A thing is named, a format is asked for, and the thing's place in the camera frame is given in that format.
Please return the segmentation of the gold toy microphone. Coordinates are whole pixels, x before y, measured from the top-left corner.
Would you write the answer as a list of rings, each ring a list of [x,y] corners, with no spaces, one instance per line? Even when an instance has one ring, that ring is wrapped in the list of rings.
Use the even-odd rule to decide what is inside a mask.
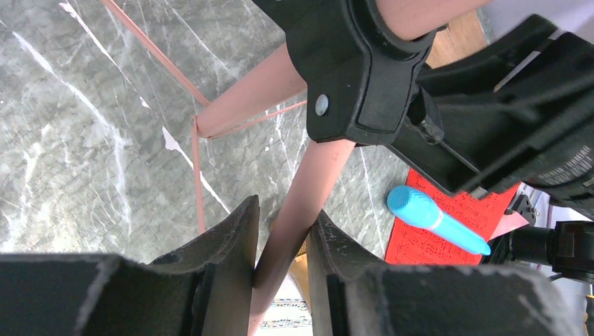
[[[289,273],[295,281],[303,299],[305,300],[308,309],[311,308],[310,299],[310,285],[308,276],[308,255],[307,255],[307,244],[303,242],[296,257],[293,259]]]

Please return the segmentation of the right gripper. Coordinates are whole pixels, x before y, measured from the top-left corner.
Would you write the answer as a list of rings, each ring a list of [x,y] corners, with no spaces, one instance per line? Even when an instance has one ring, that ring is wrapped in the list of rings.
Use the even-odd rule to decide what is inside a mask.
[[[523,182],[593,216],[593,45],[531,15],[477,53],[420,74],[443,139],[404,125],[391,152],[443,192]]]

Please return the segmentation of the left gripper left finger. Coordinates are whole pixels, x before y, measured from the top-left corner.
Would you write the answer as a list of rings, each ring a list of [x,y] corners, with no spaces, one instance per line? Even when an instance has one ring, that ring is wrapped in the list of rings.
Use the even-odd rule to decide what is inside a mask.
[[[259,200],[149,264],[2,254],[2,335],[246,335]]]

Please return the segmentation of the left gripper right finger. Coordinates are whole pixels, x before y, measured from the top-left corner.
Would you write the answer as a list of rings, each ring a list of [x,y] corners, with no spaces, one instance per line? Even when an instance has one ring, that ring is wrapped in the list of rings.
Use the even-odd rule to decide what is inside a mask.
[[[308,235],[315,335],[583,335],[540,272],[516,265],[391,265],[320,213]]]

